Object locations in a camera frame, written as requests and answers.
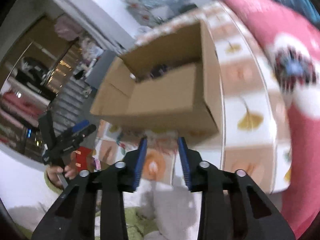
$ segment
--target metal screw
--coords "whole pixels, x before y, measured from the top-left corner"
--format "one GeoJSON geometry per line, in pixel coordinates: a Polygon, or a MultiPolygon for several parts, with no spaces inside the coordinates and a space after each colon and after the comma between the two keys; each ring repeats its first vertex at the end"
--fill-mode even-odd
{"type": "Polygon", "coordinates": [[[79,175],[81,176],[81,177],[86,177],[86,176],[88,176],[90,174],[90,171],[88,171],[88,170],[83,170],[83,171],[80,171],[79,172],[79,175]]]}
{"type": "Polygon", "coordinates": [[[208,168],[210,166],[210,163],[203,161],[203,162],[200,162],[199,165],[201,168],[208,168]]]}
{"type": "Polygon", "coordinates": [[[124,162],[117,162],[116,164],[115,164],[115,166],[116,166],[116,168],[124,168],[125,167],[125,163],[124,162]]]}
{"type": "Polygon", "coordinates": [[[247,173],[246,173],[244,170],[237,170],[237,171],[236,171],[236,174],[237,174],[239,177],[244,177],[245,175],[247,175],[247,173]]]}

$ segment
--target sleeve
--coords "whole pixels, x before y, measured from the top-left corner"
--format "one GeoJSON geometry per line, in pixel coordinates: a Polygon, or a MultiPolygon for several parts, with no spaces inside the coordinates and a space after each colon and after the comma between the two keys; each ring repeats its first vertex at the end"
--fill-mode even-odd
{"type": "Polygon", "coordinates": [[[62,189],[56,187],[54,184],[52,184],[52,182],[49,180],[48,177],[48,173],[47,171],[44,172],[44,181],[46,183],[46,185],[49,187],[49,189],[51,189],[53,192],[57,193],[57,194],[61,194],[62,193],[62,189]]]}

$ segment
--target open cardboard box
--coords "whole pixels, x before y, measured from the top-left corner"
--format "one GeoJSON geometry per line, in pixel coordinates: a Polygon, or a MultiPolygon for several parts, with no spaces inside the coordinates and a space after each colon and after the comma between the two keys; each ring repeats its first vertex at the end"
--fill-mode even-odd
{"type": "Polygon", "coordinates": [[[91,113],[125,127],[217,133],[222,114],[219,71],[206,24],[189,25],[116,58],[91,113]],[[137,83],[130,77],[173,63],[179,67],[156,79],[137,83]]]}

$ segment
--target human hand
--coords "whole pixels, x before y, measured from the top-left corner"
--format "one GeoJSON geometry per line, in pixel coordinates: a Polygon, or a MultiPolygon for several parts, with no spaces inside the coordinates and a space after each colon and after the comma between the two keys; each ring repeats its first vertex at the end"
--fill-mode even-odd
{"type": "MultiPolygon", "coordinates": [[[[70,158],[71,162],[64,168],[64,172],[66,173],[64,176],[69,179],[74,179],[78,175],[76,153],[72,152],[70,158]]],[[[63,173],[63,169],[59,166],[50,166],[47,168],[48,178],[56,187],[62,187],[62,183],[58,177],[58,174],[61,173],[63,173]]]]}

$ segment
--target blue handle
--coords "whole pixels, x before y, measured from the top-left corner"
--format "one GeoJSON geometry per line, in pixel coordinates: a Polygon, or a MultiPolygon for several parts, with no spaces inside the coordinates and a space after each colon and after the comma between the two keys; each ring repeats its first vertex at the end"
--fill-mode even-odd
{"type": "Polygon", "coordinates": [[[73,128],[72,128],[72,132],[76,133],[79,132],[81,130],[83,130],[85,127],[87,127],[89,125],[89,121],[88,120],[83,120],[80,123],[77,123],[73,128]]]}

